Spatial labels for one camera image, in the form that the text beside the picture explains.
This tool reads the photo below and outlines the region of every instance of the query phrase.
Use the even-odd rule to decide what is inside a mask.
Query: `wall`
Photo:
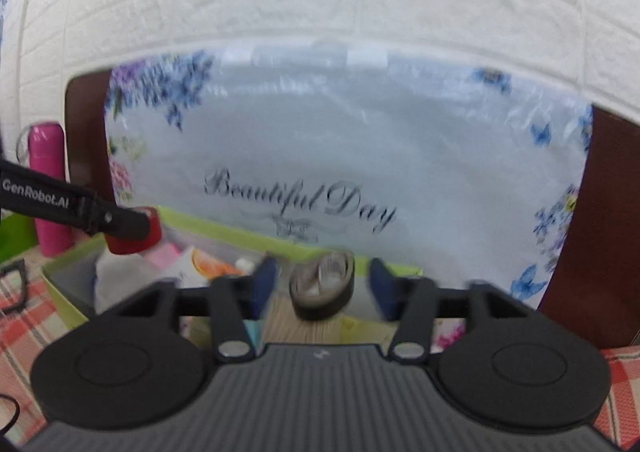
[[[7,144],[62,118],[70,77],[263,35],[373,39],[574,89],[640,122],[640,0],[10,0],[0,65]]]

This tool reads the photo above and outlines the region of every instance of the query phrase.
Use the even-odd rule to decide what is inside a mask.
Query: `checkered cloth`
[[[31,365],[48,343],[66,333],[40,276],[46,259],[37,248],[25,252],[22,258],[29,273],[27,309],[8,321],[0,319],[0,392],[10,394],[20,403],[20,418],[7,434],[14,443],[29,440],[45,424],[29,385]],[[0,279],[0,310],[15,302],[19,291],[17,273]],[[595,426],[627,450],[640,438],[640,346],[607,350],[603,354],[609,363],[612,385]],[[12,407],[0,402],[0,426],[12,413]]]
[[[66,332],[56,308],[46,292],[40,268],[46,262],[37,248],[25,252],[29,300],[20,315],[0,315],[0,392],[13,396],[20,404],[20,417],[6,437],[24,443],[44,424],[45,419],[33,399],[29,385],[31,365],[38,353]],[[0,279],[0,310],[20,294],[20,276],[12,273]],[[0,402],[0,427],[14,413],[14,407]]]

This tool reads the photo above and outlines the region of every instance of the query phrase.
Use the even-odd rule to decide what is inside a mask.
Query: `red cap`
[[[151,207],[135,208],[137,212],[146,213],[149,218],[149,234],[137,241],[136,239],[116,239],[111,235],[104,235],[104,240],[107,241],[109,251],[114,255],[131,255],[132,253],[139,253],[145,251],[150,247],[155,246],[160,239],[162,239],[162,226],[160,225],[160,216],[158,210]]]

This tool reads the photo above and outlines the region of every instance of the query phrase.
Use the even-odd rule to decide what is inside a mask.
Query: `gray ribbed surface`
[[[614,451],[588,427],[553,436],[482,427],[442,401],[417,368],[374,346],[271,346],[222,368],[185,411],[158,424],[91,432],[54,423],[27,452]]]

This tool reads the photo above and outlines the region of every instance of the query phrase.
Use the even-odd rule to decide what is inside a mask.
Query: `pink thermos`
[[[47,176],[65,180],[65,133],[56,122],[32,125],[28,137],[29,166]],[[36,219],[40,250],[55,257],[73,245],[70,226]]]

